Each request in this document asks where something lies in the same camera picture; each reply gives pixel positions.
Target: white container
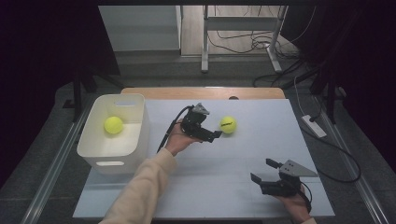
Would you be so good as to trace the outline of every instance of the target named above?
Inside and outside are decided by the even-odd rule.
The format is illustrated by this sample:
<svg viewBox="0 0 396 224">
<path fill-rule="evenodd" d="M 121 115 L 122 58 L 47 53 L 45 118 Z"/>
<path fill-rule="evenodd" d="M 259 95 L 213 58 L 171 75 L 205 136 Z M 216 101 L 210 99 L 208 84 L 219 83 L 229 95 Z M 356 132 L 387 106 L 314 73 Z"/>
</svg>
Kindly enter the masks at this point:
<svg viewBox="0 0 396 224">
<path fill-rule="evenodd" d="M 105 120 L 119 117 L 123 130 L 105 131 Z M 78 143 L 78 155 L 105 175 L 134 173 L 147 157 L 149 116 L 141 94 L 103 95 L 94 102 Z"/>
</svg>

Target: yellow tennis ball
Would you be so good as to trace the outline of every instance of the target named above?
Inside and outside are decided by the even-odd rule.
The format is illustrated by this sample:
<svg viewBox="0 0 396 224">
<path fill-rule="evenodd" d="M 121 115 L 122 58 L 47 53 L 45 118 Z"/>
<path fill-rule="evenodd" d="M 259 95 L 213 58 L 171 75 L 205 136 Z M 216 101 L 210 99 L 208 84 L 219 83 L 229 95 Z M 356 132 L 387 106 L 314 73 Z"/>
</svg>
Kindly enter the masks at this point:
<svg viewBox="0 0 396 224">
<path fill-rule="evenodd" d="M 224 133 L 233 133 L 236 129 L 236 120 L 231 116 L 226 116 L 220 121 L 220 129 Z"/>
<path fill-rule="evenodd" d="M 105 120 L 105 130 L 108 133 L 120 133 L 123 129 L 122 119 L 110 117 Z"/>
</svg>

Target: sleeve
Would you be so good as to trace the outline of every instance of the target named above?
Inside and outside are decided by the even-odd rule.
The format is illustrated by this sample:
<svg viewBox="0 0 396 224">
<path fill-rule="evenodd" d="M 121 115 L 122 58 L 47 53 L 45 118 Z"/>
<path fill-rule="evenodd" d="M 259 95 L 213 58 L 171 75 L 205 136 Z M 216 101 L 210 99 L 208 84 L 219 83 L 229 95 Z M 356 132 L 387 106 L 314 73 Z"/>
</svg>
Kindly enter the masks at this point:
<svg viewBox="0 0 396 224">
<path fill-rule="evenodd" d="M 166 148 L 143 161 L 100 223 L 150 223 L 168 176 L 176 166 L 175 158 Z"/>
<path fill-rule="evenodd" d="M 317 224 L 317 222 L 311 217 L 307 221 L 303 222 L 302 224 Z"/>
</svg>

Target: white power strip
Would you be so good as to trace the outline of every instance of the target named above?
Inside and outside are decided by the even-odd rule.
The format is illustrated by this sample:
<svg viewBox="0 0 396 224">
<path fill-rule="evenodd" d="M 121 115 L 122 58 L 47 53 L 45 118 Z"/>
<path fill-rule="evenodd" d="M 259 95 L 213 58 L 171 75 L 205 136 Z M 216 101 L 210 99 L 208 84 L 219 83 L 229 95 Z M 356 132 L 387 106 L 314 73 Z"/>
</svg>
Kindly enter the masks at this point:
<svg viewBox="0 0 396 224">
<path fill-rule="evenodd" d="M 326 136 L 327 134 L 321 129 L 318 124 L 313 121 L 311 122 L 309 119 L 311 119 L 311 116 L 305 115 L 302 116 L 301 119 L 305 122 L 305 124 L 311 129 L 311 131 L 319 138 Z"/>
</svg>

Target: white tabletop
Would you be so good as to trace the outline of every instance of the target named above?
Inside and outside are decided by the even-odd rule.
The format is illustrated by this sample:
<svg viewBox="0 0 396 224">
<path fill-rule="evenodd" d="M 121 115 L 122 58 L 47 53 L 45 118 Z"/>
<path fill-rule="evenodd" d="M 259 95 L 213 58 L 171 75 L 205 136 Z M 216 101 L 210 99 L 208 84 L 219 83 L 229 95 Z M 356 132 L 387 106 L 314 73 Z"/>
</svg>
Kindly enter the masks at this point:
<svg viewBox="0 0 396 224">
<path fill-rule="evenodd" d="M 192 144 L 177 155 L 177 170 L 170 176 L 154 218 L 287 217 L 278 200 L 262 195 L 260 187 L 250 180 L 250 173 L 264 181 L 277 181 L 278 170 L 266 165 L 266 158 L 278 162 L 293 160 L 317 171 L 289 100 L 147 100 L 149 157 L 155 155 L 180 110 L 198 103 L 210 111 L 203 128 L 218 130 L 221 118 L 229 115 L 236 118 L 237 130 L 223 134 L 213 143 Z M 73 217 L 102 218 L 131 178 L 132 175 L 101 175 L 92 169 Z M 301 179 L 314 196 L 311 216 L 334 216 L 320 179 Z"/>
</svg>

